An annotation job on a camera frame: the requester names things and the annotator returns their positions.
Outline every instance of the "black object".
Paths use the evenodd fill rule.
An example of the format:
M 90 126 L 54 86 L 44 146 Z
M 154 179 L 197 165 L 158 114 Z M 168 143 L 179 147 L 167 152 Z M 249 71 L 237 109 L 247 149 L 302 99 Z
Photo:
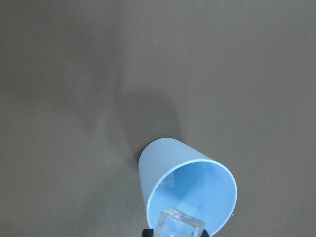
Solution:
M 143 229 L 142 237 L 153 237 L 154 229 Z M 206 230 L 203 231 L 201 237 L 209 237 L 209 234 Z

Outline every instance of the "clear plastic block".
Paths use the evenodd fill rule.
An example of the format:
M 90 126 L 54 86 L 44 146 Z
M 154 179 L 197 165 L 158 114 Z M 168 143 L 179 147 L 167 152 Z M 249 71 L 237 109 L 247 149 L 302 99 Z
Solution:
M 200 237 L 205 223 L 172 207 L 161 213 L 154 237 Z

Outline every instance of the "light blue plastic cup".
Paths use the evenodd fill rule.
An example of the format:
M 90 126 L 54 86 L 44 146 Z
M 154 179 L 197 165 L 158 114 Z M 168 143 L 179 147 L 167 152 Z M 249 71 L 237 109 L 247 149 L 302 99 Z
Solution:
M 230 171 L 178 140 L 150 143 L 140 155 L 139 175 L 150 228 L 162 211 L 175 207 L 203 220 L 212 236 L 235 207 L 237 187 Z

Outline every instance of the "gray surface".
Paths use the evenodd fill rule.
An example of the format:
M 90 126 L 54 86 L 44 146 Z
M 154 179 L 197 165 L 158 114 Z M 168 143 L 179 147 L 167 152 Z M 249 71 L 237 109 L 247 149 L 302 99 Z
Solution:
M 315 23 L 315 1 L 1 1 L 0 236 L 140 236 L 135 161 L 164 136 L 234 174 L 216 236 L 314 236 Z

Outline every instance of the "cup rim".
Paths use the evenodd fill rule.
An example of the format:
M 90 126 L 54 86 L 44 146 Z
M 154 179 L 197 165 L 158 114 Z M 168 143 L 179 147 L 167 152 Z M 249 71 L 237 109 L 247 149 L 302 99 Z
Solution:
M 227 215 L 227 217 L 225 218 L 225 221 L 223 221 L 223 223 L 215 230 L 213 231 L 212 233 L 210 233 L 210 236 L 214 235 L 215 233 L 217 233 L 225 224 L 226 222 L 228 221 L 228 219 L 230 218 L 234 208 L 235 208 L 235 205 L 236 205 L 236 200 L 237 200 L 237 185 L 236 185 L 236 181 L 232 175 L 232 173 L 224 166 L 222 165 L 221 163 L 215 161 L 215 160 L 212 160 L 212 159 L 193 159 L 193 160 L 189 160 L 189 161 L 186 161 L 186 162 L 183 162 L 175 167 L 173 167 L 172 169 L 170 169 L 168 172 L 166 172 L 157 182 L 156 184 L 154 185 L 153 189 L 151 190 L 151 193 L 149 195 L 149 198 L 147 200 L 147 203 L 146 203 L 146 218 L 147 218 L 147 222 L 148 222 L 148 225 L 150 228 L 153 228 L 153 224 L 151 223 L 150 221 L 150 218 L 149 218 L 149 215 L 150 215 L 150 212 L 149 212 L 149 208 L 150 208 L 150 204 L 151 204 L 151 201 L 152 201 L 152 197 L 158 187 L 158 185 L 165 179 L 165 177 L 167 177 L 170 173 L 172 173 L 173 171 L 175 171 L 176 169 L 179 169 L 181 168 L 182 166 L 185 166 L 187 164 L 192 164 L 192 163 L 198 163 L 198 162 L 205 162 L 205 163 L 212 163 L 212 164 L 215 164 L 215 165 L 218 165 L 219 167 L 221 167 L 222 169 L 224 169 L 230 176 L 231 180 L 232 180 L 232 183 L 233 183 L 233 186 L 234 186 L 234 201 L 233 201 L 233 206 L 232 206 L 232 209 L 230 210 L 229 214 Z

